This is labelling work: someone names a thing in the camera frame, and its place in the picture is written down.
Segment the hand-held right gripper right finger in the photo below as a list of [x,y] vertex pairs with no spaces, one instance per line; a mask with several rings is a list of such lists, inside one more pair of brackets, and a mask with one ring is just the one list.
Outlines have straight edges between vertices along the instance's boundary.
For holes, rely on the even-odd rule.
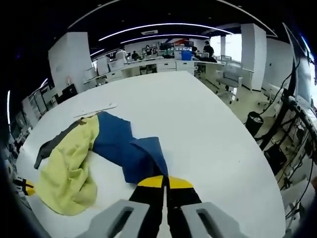
[[211,202],[202,202],[193,185],[168,177],[167,222],[173,238],[245,238],[239,223]]

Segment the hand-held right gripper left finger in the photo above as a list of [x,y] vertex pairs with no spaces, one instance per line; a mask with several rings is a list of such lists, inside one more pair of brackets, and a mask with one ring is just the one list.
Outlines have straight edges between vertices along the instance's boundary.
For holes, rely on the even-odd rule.
[[128,200],[121,199],[96,215],[79,238],[155,238],[162,221],[164,176],[139,182]]

